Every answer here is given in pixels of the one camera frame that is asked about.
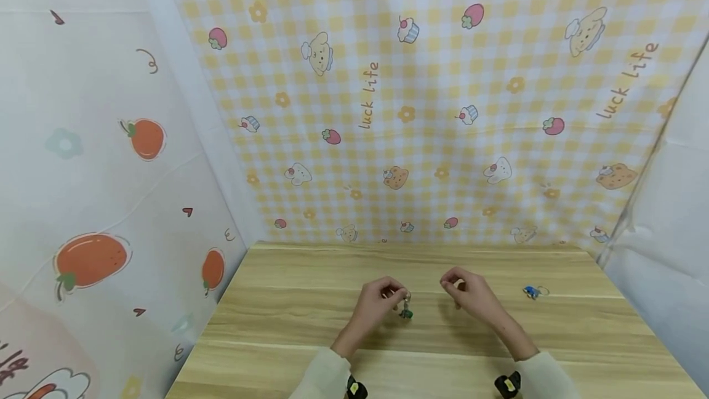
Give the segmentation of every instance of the plaid fabric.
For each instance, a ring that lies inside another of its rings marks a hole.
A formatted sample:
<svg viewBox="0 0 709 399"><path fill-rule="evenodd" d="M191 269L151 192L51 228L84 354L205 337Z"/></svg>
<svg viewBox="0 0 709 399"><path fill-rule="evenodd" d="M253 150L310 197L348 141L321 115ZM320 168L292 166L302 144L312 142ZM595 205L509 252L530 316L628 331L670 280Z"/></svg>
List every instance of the plaid fabric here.
<svg viewBox="0 0 709 399"><path fill-rule="evenodd" d="M707 0L176 2L281 241L599 250L709 30Z"/></svg>

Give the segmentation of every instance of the wood grain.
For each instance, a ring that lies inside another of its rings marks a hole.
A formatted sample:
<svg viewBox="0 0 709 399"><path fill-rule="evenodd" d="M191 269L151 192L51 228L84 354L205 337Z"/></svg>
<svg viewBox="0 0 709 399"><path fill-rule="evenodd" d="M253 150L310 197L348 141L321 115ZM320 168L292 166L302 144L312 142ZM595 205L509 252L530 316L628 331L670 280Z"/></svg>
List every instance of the wood grain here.
<svg viewBox="0 0 709 399"><path fill-rule="evenodd" d="M498 398L513 363L493 334L438 285L454 264L488 278L584 398L703 398L583 251L462 246L257 244L249 251L168 399L285 399L318 347L346 323L364 282L389 274L412 292L355 356L370 398ZM522 293L543 285L537 301Z"/></svg>

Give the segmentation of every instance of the blue flower print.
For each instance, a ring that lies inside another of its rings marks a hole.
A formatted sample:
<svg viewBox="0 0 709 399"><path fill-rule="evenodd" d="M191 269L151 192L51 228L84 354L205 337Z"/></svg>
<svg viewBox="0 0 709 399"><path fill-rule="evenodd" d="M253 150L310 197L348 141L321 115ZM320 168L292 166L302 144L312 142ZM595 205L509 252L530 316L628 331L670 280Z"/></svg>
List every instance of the blue flower print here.
<svg viewBox="0 0 709 399"><path fill-rule="evenodd" d="M72 133L64 128L54 130L54 133L45 142L45 148L64 160L69 160L84 153L79 134Z"/></svg>

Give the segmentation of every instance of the wallpaper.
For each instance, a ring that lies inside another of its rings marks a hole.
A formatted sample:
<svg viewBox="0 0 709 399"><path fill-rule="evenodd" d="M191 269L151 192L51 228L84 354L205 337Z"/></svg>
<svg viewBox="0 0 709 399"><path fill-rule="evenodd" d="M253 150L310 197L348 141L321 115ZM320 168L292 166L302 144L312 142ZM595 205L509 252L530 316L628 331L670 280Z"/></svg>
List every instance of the wallpaper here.
<svg viewBox="0 0 709 399"><path fill-rule="evenodd" d="M244 254L145 0L0 0L0 399L164 397Z"/></svg>
<svg viewBox="0 0 709 399"><path fill-rule="evenodd" d="M269 240L609 240L706 0L176 0Z"/></svg>

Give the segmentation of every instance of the left hand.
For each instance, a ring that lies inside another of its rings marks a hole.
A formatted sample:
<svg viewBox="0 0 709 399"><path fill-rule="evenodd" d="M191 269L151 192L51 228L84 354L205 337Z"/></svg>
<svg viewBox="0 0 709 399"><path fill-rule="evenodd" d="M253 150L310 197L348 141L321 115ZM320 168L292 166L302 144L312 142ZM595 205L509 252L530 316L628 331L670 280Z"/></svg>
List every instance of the left hand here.
<svg viewBox="0 0 709 399"><path fill-rule="evenodd" d="M332 344L332 351L341 357L350 358L364 339L376 329L387 313L409 293L401 282L386 276L365 283L354 307L349 323Z"/></svg>

